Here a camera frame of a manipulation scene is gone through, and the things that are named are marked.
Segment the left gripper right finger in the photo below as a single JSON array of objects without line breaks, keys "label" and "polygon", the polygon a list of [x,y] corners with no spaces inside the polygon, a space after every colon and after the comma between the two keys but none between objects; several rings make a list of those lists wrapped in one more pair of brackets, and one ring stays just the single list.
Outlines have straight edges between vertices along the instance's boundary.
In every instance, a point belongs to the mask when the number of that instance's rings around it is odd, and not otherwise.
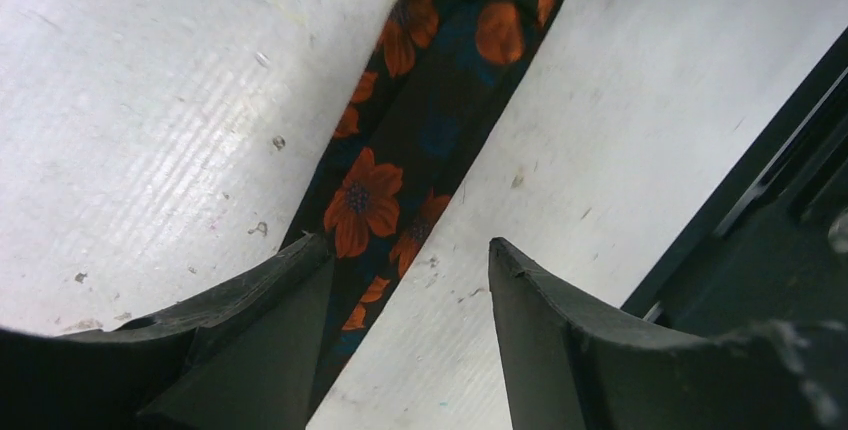
[{"label": "left gripper right finger", "polygon": [[767,321],[711,338],[553,275],[504,238],[489,286],[516,429],[843,429],[847,330]]}]

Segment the black orange floral tie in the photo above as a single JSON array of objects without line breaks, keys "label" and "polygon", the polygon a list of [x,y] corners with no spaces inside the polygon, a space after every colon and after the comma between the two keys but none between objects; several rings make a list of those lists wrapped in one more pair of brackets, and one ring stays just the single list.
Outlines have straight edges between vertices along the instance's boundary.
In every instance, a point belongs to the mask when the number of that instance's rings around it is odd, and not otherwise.
[{"label": "black orange floral tie", "polygon": [[563,0],[396,0],[284,240],[334,274],[316,410],[445,212]]}]

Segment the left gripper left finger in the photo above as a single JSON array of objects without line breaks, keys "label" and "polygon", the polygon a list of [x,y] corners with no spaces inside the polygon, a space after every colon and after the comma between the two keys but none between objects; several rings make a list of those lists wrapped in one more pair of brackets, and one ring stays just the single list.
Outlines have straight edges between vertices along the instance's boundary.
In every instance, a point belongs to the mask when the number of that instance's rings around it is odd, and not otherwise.
[{"label": "left gripper left finger", "polygon": [[302,429],[334,259],[307,235],[112,331],[1,333],[5,429]]}]

